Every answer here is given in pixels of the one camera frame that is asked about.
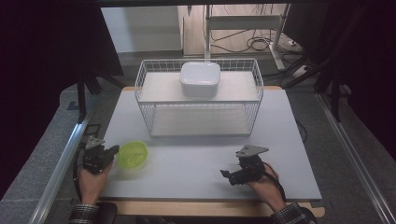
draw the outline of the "container lid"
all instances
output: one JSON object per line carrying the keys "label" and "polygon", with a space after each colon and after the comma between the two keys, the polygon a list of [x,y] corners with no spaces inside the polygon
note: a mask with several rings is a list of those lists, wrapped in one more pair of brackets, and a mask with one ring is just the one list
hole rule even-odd
{"label": "container lid", "polygon": [[122,146],[117,154],[117,160],[122,168],[139,168],[145,164],[149,152],[144,142],[133,141]]}
{"label": "container lid", "polygon": [[217,63],[184,63],[180,82],[185,85],[212,86],[220,81],[220,66]]}

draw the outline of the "sleeve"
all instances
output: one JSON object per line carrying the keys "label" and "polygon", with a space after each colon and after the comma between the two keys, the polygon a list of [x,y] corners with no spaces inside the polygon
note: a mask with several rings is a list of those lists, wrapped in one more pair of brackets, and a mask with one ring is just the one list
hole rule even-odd
{"label": "sleeve", "polygon": [[73,207],[72,214],[69,217],[69,224],[96,222],[99,206],[91,204],[77,204]]}
{"label": "sleeve", "polygon": [[289,204],[286,208],[271,215],[276,224],[316,224],[297,203]]}

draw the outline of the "shelf bottom tier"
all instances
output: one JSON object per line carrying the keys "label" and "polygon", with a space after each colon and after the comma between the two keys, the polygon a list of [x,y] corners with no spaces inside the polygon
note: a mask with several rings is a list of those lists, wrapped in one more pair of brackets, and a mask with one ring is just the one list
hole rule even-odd
{"label": "shelf bottom tier", "polygon": [[244,105],[157,105],[151,136],[250,135]]}

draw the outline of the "wire rack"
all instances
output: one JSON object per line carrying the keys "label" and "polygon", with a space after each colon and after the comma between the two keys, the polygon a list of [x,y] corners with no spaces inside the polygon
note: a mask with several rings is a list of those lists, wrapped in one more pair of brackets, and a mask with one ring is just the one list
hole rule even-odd
{"label": "wire rack", "polygon": [[[216,97],[183,95],[178,78],[187,62],[220,66]],[[250,135],[262,93],[255,59],[145,60],[135,83],[136,101],[151,136]]]}

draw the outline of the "yellow-green plastic bowl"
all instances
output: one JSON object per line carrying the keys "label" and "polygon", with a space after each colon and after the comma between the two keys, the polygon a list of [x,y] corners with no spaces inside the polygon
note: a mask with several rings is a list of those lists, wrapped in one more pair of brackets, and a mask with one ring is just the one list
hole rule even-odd
{"label": "yellow-green plastic bowl", "polygon": [[144,142],[133,141],[120,148],[117,160],[121,168],[139,169],[146,164],[148,155],[148,148]]}

